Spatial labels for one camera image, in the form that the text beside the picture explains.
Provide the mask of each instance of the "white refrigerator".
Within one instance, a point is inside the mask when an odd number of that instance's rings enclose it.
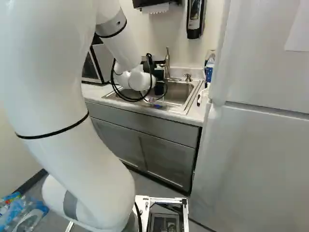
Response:
[[[309,0],[226,0],[190,198],[218,232],[309,231]]]

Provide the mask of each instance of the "faucet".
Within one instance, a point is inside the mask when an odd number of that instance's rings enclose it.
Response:
[[[165,79],[170,79],[170,55],[169,47],[166,47],[166,56],[165,56]]]
[[[166,56],[165,56],[165,64],[164,66],[164,70],[165,70],[165,76],[164,79],[166,81],[181,81],[181,78],[172,78],[170,76],[170,55],[169,55],[169,47],[166,47]]]

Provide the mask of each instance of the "microwave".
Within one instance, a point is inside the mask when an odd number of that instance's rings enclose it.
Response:
[[[113,59],[113,55],[107,49],[105,44],[103,44],[101,39],[96,38],[95,40],[94,38],[93,44],[90,46],[84,62],[82,82],[99,85],[109,83],[111,79]]]

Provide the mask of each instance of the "paper towel dispenser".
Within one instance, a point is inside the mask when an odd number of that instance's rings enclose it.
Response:
[[[176,3],[180,4],[180,0],[133,0],[133,6],[136,9],[141,9],[142,7],[145,6],[153,6],[153,5],[158,5],[162,3]]]

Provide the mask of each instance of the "soap dispenser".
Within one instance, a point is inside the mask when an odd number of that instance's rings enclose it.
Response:
[[[204,31],[207,0],[188,0],[187,38],[198,39]]]

